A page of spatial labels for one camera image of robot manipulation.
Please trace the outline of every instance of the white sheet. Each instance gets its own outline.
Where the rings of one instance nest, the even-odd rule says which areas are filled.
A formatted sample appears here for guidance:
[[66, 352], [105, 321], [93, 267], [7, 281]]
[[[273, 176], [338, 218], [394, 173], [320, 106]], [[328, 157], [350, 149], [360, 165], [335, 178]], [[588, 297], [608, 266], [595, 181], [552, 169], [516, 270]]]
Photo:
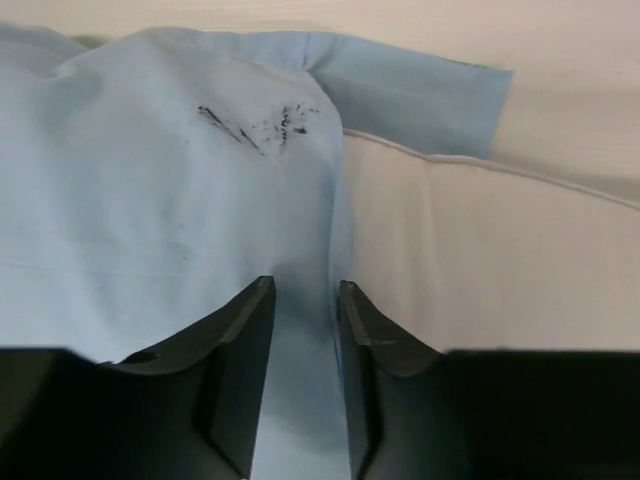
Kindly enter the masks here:
[[362, 134], [346, 138], [346, 152], [355, 279], [426, 344], [640, 347], [635, 206]]

